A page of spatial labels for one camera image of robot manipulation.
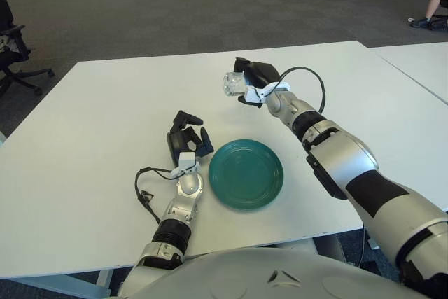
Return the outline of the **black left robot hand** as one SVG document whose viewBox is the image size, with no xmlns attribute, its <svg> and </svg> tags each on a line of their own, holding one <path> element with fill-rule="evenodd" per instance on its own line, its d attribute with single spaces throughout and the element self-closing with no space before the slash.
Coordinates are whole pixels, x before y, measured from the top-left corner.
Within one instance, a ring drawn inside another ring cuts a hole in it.
<svg viewBox="0 0 448 299">
<path fill-rule="evenodd" d="M 173 120 L 173 125 L 167 133 L 167 143 L 171 158 L 176 167 L 182 152 L 194 152 L 196 157 L 213 153 L 209 135 L 203 126 L 204 121 L 192 114 L 179 110 Z"/>
</svg>

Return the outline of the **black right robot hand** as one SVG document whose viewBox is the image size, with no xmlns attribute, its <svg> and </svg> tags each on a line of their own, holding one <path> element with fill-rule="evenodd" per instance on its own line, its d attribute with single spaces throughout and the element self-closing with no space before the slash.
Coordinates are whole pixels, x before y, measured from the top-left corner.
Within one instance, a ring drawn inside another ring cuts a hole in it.
<svg viewBox="0 0 448 299">
<path fill-rule="evenodd" d="M 271 64 L 251 62 L 242 57 L 236 58 L 234 72 L 243 73 L 246 82 L 257 89 L 263 89 L 270 83 L 280 81 L 279 72 Z"/>
</svg>

